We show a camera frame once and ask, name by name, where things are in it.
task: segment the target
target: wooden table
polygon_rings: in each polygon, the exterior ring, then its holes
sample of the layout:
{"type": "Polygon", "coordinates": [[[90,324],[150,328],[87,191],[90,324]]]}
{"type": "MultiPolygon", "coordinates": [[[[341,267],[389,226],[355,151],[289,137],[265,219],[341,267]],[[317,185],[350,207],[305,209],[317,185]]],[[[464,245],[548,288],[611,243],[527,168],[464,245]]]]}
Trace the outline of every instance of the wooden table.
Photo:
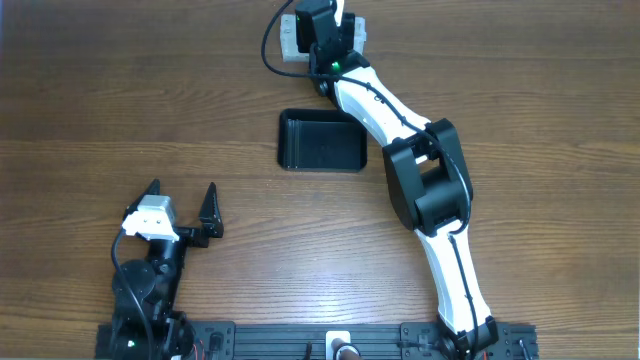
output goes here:
{"type": "MultiPolygon", "coordinates": [[[[435,319],[429,266],[372,139],[359,174],[276,163],[279,112],[331,108],[260,61],[281,4],[5,1],[0,356],[93,355],[113,311],[113,236],[155,177],[185,225],[218,185],[225,236],[189,252],[179,292],[192,319],[435,319]]],[[[347,4],[387,87],[455,123],[483,295],[499,320],[537,325],[543,357],[637,356],[639,4],[347,4]]],[[[279,49],[276,29],[268,53],[283,66],[279,49]]],[[[127,239],[123,261],[146,248],[127,239]]]]}

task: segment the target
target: wooden surface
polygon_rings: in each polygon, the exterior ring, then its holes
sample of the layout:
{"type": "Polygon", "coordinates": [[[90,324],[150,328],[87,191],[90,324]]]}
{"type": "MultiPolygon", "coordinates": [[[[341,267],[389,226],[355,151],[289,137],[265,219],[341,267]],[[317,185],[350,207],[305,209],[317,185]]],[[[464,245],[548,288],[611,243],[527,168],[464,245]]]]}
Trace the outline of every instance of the wooden surface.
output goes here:
{"type": "MultiPolygon", "coordinates": [[[[113,236],[154,177],[180,224],[218,185],[224,239],[190,251],[179,292],[192,319],[435,319],[371,139],[359,174],[276,163],[279,112],[331,107],[260,61],[281,3],[5,1],[0,356],[93,355],[113,311],[113,236]]],[[[639,4],[347,4],[387,87],[458,128],[483,295],[499,320],[537,325],[546,358],[638,355],[639,4]]],[[[123,260],[146,247],[126,240],[123,260]]]]}

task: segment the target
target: black cable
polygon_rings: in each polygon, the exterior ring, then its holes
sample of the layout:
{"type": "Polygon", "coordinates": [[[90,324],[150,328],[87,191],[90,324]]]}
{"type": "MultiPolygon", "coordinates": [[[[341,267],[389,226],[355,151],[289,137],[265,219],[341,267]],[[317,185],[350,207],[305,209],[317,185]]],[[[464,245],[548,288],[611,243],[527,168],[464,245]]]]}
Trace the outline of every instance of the black cable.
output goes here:
{"type": "Polygon", "coordinates": [[[125,230],[120,229],[120,232],[113,240],[113,245],[111,246],[111,260],[113,261],[113,266],[116,268],[116,274],[118,274],[118,278],[120,279],[122,287],[127,291],[127,293],[129,293],[129,295],[131,295],[131,299],[133,299],[133,303],[136,305],[136,309],[140,314],[140,319],[142,319],[142,324],[144,325],[144,331],[147,333],[147,343],[149,344],[149,360],[153,360],[153,332],[151,331],[151,324],[149,323],[147,317],[144,315],[142,306],[140,306],[140,302],[133,292],[133,289],[131,289],[131,285],[129,285],[129,281],[127,281],[127,278],[124,276],[124,272],[122,272],[122,268],[120,267],[120,263],[118,262],[118,245],[120,244],[120,240],[122,240],[124,234],[125,230]]]}
{"type": "Polygon", "coordinates": [[[410,128],[411,130],[415,131],[416,133],[422,135],[423,137],[425,137],[431,144],[433,144],[433,146],[436,148],[436,150],[438,150],[438,152],[440,154],[442,154],[442,156],[444,157],[445,161],[453,168],[453,170],[456,173],[456,176],[458,177],[458,180],[460,180],[460,183],[462,184],[462,188],[465,194],[465,204],[466,204],[466,213],[464,214],[464,216],[461,219],[461,224],[460,227],[455,230],[455,231],[450,231],[447,234],[447,237],[449,238],[449,241],[451,242],[451,246],[453,246],[453,250],[456,254],[456,260],[458,261],[458,267],[460,269],[460,276],[462,277],[462,284],[464,286],[465,289],[465,293],[466,293],[466,297],[467,300],[469,301],[469,308],[471,309],[471,315],[473,317],[473,328],[475,331],[475,339],[474,339],[474,344],[471,348],[471,360],[473,360],[475,353],[476,353],[476,347],[478,346],[478,319],[476,318],[476,311],[475,311],[475,306],[473,305],[473,298],[471,297],[471,293],[469,292],[469,286],[467,284],[467,278],[465,276],[464,273],[464,268],[462,266],[462,261],[460,259],[460,254],[458,253],[458,246],[456,244],[455,238],[453,237],[454,235],[458,235],[460,233],[462,233],[467,226],[469,225],[469,221],[471,219],[471,194],[469,193],[469,189],[467,188],[467,184],[464,181],[464,177],[462,176],[462,173],[460,172],[460,169],[458,168],[458,166],[456,165],[456,163],[453,161],[453,159],[451,158],[451,155],[449,155],[449,153],[442,147],[442,145],[440,144],[440,142],[433,137],[431,134],[427,133],[426,131],[418,128],[417,126],[411,124],[410,122],[407,121],[407,119],[402,116],[402,114],[400,114],[400,112],[398,111],[398,109],[396,109],[396,107],[389,102],[389,100],[376,88],[374,88],[373,86],[371,86],[371,84],[369,83],[365,83],[359,80],[355,80],[355,79],[351,79],[342,75],[326,75],[326,74],[302,74],[302,73],[292,73],[292,72],[286,72],[286,71],[282,71],[282,70],[278,70],[276,68],[274,68],[273,66],[271,66],[271,64],[269,64],[269,61],[267,60],[267,55],[266,55],[266,47],[267,47],[267,39],[269,38],[269,33],[271,32],[271,29],[273,28],[273,25],[276,23],[276,21],[278,20],[278,18],[280,17],[280,15],[282,15],[282,13],[284,12],[284,10],[293,2],[293,0],[287,0],[287,2],[282,5],[280,7],[280,9],[278,9],[278,11],[275,13],[275,15],[273,16],[273,18],[271,19],[271,21],[269,22],[269,25],[267,25],[267,29],[264,32],[264,36],[262,37],[262,45],[260,47],[260,55],[262,56],[262,62],[264,63],[264,65],[267,67],[267,69],[269,69],[271,72],[277,74],[277,75],[281,75],[281,76],[286,76],[286,77],[292,77],[292,78],[307,78],[307,79],[318,79],[318,80],[327,80],[327,81],[346,81],[346,82],[350,82],[353,84],[357,84],[360,85],[364,88],[366,88],[367,90],[373,92],[374,94],[376,94],[376,96],[382,101],[382,103],[386,104],[389,109],[393,112],[393,114],[398,117],[398,119],[400,120],[400,122],[410,128]]]}

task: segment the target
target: black mounting base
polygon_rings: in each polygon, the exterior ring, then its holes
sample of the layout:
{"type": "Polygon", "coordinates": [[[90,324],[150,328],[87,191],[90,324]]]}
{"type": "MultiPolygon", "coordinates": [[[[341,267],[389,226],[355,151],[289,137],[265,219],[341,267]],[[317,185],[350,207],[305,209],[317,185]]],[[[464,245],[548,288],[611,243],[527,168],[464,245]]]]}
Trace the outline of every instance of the black mounting base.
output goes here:
{"type": "MultiPolygon", "coordinates": [[[[236,325],[233,322],[194,321],[198,359],[202,347],[207,360],[325,360],[325,337],[330,330],[346,330],[366,360],[440,360],[440,330],[436,322],[400,325],[236,325]]],[[[498,323],[499,340],[478,359],[538,359],[535,326],[498,323]]],[[[110,358],[111,327],[98,328],[96,358],[110,358]]],[[[192,352],[185,360],[195,359],[192,352]]]]}

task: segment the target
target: wood grain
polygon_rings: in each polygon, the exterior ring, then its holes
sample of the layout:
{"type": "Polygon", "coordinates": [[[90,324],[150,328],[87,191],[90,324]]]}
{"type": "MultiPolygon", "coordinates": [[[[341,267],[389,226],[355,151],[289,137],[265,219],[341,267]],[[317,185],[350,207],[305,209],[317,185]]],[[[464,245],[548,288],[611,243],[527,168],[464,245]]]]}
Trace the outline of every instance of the wood grain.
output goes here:
{"type": "MultiPolygon", "coordinates": [[[[282,171],[277,116],[330,108],[262,65],[275,0],[4,2],[0,356],[91,357],[110,321],[123,208],[158,177],[195,224],[178,307],[240,323],[430,321],[423,250],[379,148],[359,174],[282,171]]],[[[454,121],[474,182],[471,246],[502,321],[545,358],[636,358],[640,3],[349,0],[405,104],[454,121]]],[[[268,52],[278,66],[278,42],[268,52]]],[[[303,70],[303,64],[288,64],[303,70]]],[[[123,259],[146,244],[127,241],[123,259]]]]}

